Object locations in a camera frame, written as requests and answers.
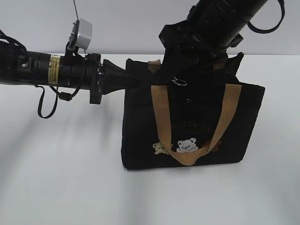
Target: white bear patch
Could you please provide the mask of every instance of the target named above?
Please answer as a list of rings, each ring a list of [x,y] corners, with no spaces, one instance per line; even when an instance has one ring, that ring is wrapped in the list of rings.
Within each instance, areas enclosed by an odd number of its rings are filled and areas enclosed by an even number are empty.
[[[177,152],[192,152],[192,151],[196,151],[199,148],[196,146],[196,142],[197,139],[196,138],[191,138],[189,140],[185,140],[185,141],[178,141],[178,148],[177,148]]]

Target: tan strap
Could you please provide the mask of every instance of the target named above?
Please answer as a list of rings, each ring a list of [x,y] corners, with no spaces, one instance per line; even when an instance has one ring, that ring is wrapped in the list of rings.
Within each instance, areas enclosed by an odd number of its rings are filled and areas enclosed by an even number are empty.
[[[156,73],[161,67],[161,61],[148,61],[148,70],[150,70],[151,73]]]
[[[226,62],[227,62],[227,60],[224,60],[222,62],[219,62],[219,63],[215,64],[213,66],[213,70],[223,69],[226,66]]]
[[[241,85],[226,84],[222,102],[222,111],[211,142],[196,151],[181,153],[171,150],[172,130],[168,100],[168,87],[152,86],[151,93],[157,125],[157,133],[160,142],[163,144],[168,153],[183,165],[193,165],[198,158],[208,154],[219,142],[231,120],[233,119],[238,106],[241,88]]]

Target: metal ring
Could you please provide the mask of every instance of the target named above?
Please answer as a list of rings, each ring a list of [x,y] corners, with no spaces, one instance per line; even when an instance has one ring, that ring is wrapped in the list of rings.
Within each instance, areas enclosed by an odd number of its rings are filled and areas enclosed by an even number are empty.
[[[21,67],[22,67],[22,68],[27,68],[28,66],[29,66],[29,63],[28,63],[28,62],[25,62],[25,63],[21,64]]]
[[[181,87],[185,87],[188,84],[186,81],[177,79],[176,77],[173,78],[172,82],[177,86],[181,86]]]

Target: bag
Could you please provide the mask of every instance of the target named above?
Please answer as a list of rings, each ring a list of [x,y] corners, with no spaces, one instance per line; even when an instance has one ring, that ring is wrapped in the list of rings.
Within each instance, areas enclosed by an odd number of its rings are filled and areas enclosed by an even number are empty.
[[[243,55],[223,68],[191,74],[187,86],[125,91],[122,162],[129,170],[237,163],[246,152],[265,88],[235,77]],[[149,75],[158,62],[128,60],[130,74]]]

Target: white wall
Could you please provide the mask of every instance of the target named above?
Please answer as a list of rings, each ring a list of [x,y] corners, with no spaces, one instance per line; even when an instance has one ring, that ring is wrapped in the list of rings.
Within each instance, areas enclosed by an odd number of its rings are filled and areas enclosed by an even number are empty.
[[[77,0],[79,16],[93,24],[89,52],[163,53],[158,35],[165,24],[186,18],[198,0]],[[230,53],[300,54],[298,21],[300,1],[286,1],[286,18],[280,30],[268,35],[242,31],[245,40]],[[253,19],[262,29],[280,19],[277,0],[269,0]],[[28,50],[63,53],[72,30],[72,0],[2,0],[0,29],[24,43]]]

